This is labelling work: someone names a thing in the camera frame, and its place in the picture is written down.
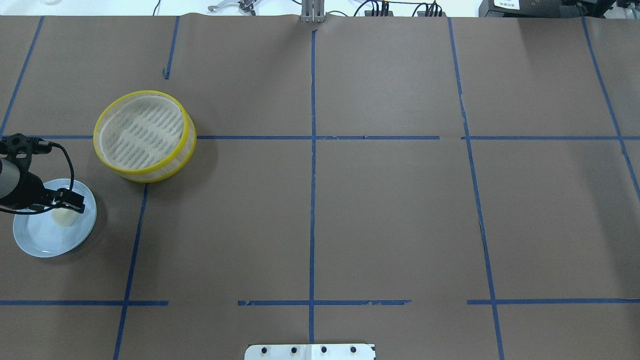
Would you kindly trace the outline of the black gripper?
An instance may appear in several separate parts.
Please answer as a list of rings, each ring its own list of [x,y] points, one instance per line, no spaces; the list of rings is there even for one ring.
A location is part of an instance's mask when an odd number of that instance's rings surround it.
[[[84,196],[68,187],[60,187],[55,191],[46,189],[39,177],[30,172],[7,172],[0,175],[0,204],[10,210],[23,210],[34,205],[51,206],[53,210],[64,209],[84,214],[86,205]]]

